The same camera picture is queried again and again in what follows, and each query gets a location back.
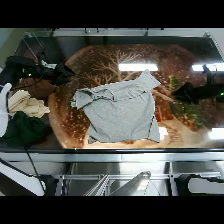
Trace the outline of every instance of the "beige cloth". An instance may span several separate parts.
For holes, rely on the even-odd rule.
[[[23,111],[30,117],[41,118],[45,113],[50,113],[48,107],[44,106],[43,100],[30,98],[28,91],[19,90],[9,99],[9,112]]]

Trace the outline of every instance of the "dark green cloth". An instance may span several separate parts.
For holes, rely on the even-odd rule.
[[[40,140],[45,135],[45,124],[37,117],[28,117],[18,111],[9,121],[5,135],[0,141],[10,147],[27,146]]]

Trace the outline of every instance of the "gray t-shirt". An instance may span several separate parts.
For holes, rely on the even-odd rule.
[[[135,80],[76,91],[72,107],[83,108],[91,124],[89,143],[150,139],[160,142],[151,91],[160,82],[149,70]]]

